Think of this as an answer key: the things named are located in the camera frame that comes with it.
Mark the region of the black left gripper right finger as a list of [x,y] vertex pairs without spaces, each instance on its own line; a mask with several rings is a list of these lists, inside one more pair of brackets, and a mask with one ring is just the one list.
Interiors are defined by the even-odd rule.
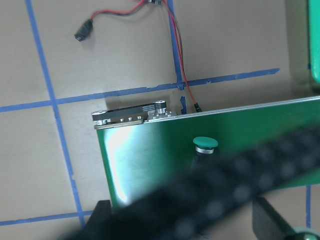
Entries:
[[252,202],[252,229],[258,240],[303,240],[293,227],[264,198]]

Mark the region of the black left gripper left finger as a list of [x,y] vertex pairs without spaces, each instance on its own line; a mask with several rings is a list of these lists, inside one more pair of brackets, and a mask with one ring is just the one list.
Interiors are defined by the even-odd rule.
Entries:
[[99,200],[93,209],[84,230],[95,228],[112,215],[112,203],[110,200]]

